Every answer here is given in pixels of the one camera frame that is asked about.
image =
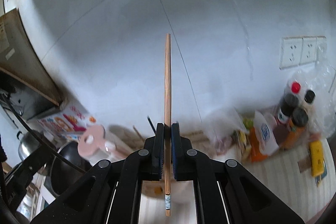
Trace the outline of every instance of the yellow package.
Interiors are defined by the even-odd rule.
[[[245,161],[249,157],[251,152],[250,140],[248,139],[246,134],[240,130],[236,131],[236,136],[239,150],[241,153],[241,160]]]
[[[323,156],[323,146],[321,141],[311,142],[310,146],[310,157],[311,157],[311,175],[317,177],[322,175],[324,172],[324,156]]]

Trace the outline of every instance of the wooden chopstick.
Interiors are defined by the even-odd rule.
[[[137,128],[135,126],[133,126],[134,131],[136,132],[136,134],[138,135],[138,137],[145,142],[145,139],[141,136],[140,132],[137,130]]]
[[[165,151],[164,151],[164,170],[165,170],[165,199],[166,216],[170,216],[170,127],[171,127],[171,59],[170,59],[170,34],[166,35],[166,54],[165,54]]]

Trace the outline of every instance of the orange bottle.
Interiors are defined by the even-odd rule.
[[[290,149],[294,146],[301,134],[305,131],[307,123],[308,115],[306,111],[301,107],[295,108],[287,125],[289,134],[282,144],[284,149]]]
[[[255,135],[255,129],[252,127],[250,129],[250,143],[251,143],[251,162],[262,161],[268,158],[267,155],[263,155],[259,151],[259,142]]]

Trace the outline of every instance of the yellow box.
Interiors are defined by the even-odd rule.
[[[321,141],[311,142],[310,157],[311,157],[311,175],[317,177],[324,172],[324,157],[323,146]]]

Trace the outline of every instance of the plastic bottle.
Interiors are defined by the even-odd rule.
[[[299,99],[294,94],[288,93],[281,100],[277,115],[277,122],[287,124],[289,117],[292,115],[294,109],[298,107]]]
[[[289,134],[283,143],[284,149],[290,149],[294,146],[295,142],[305,131],[307,123],[307,112],[301,107],[295,108],[287,125]]]
[[[315,99],[315,93],[312,90],[307,90],[304,96],[304,100],[301,107],[307,112],[308,116],[311,116],[313,112],[313,102]]]
[[[291,92],[293,95],[298,96],[301,90],[301,85],[298,82],[293,82],[291,85]]]

